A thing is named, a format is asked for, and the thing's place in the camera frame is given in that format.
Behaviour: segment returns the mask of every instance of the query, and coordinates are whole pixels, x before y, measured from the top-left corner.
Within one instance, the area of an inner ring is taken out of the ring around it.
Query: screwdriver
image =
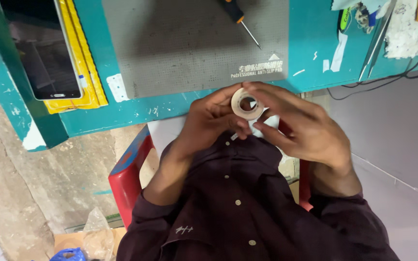
[[[261,46],[256,41],[256,38],[254,38],[254,36],[249,31],[249,29],[243,23],[244,13],[243,13],[243,11],[241,11],[241,9],[236,4],[236,0],[220,0],[220,1],[222,2],[223,6],[224,6],[224,9],[229,14],[230,18],[234,22],[236,22],[237,24],[241,23],[244,26],[244,29],[246,29],[246,31],[249,33],[249,35],[251,36],[251,38],[254,40],[254,42],[256,42],[256,44],[259,47],[259,49],[262,50]]]

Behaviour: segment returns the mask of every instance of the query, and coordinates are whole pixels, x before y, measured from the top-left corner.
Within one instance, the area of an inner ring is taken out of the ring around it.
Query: smartphone
[[[0,0],[37,100],[83,96],[57,0]]]

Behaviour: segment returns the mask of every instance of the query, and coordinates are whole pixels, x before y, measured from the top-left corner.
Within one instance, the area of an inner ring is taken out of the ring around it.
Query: teal workbench
[[[45,150],[68,137],[183,115],[192,101],[213,91],[195,90],[115,102],[106,78],[120,71],[101,0],[74,2],[109,101],[108,106],[98,109],[47,114],[43,103],[31,97],[30,87],[23,77],[23,68],[0,12],[0,103],[27,150]],[[331,0],[290,0],[289,77],[273,84],[299,93],[358,80],[372,34],[363,33],[355,21],[346,32],[348,41],[340,71],[322,72],[322,61],[333,59],[338,44],[338,12],[330,11],[330,6]],[[371,79],[402,73],[410,62],[410,59],[387,59],[383,55],[382,48]],[[293,76],[303,69],[304,72]]]

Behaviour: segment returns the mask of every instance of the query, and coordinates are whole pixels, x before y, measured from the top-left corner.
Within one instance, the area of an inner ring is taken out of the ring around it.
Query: masking tape
[[[256,102],[256,105],[250,111],[241,109],[240,103],[245,98],[253,98]],[[264,111],[264,104],[257,100],[254,96],[250,95],[243,88],[241,88],[240,90],[236,91],[232,97],[232,110],[237,116],[240,116],[247,121],[251,121],[257,119],[262,114]]]

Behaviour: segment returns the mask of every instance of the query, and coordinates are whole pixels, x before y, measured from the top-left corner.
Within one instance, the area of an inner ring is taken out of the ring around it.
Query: button-up shirt
[[[362,193],[312,195],[308,212],[278,171],[281,158],[262,138],[222,134],[194,156],[176,204],[138,197],[117,260],[398,260]]]

